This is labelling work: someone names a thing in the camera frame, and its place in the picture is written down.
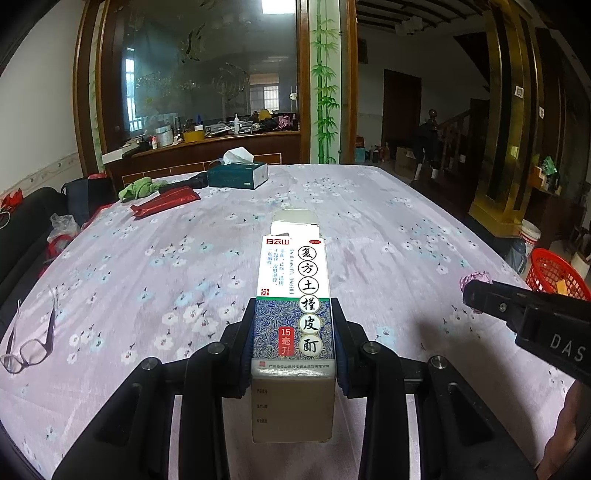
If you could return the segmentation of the person right hand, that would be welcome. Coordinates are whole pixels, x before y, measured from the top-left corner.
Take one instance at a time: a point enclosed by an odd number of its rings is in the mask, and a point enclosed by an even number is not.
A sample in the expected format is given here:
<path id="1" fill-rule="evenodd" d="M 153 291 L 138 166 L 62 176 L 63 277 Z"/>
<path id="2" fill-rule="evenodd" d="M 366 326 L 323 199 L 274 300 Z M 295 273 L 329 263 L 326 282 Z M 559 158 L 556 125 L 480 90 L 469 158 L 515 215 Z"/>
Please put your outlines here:
<path id="1" fill-rule="evenodd" d="M 585 386 L 580 381 L 575 381 L 567 392 L 554 434 L 547 442 L 543 458 L 537 467 L 537 478 L 540 480 L 549 479 L 562 466 L 575 445 L 576 420 L 584 389 Z"/>

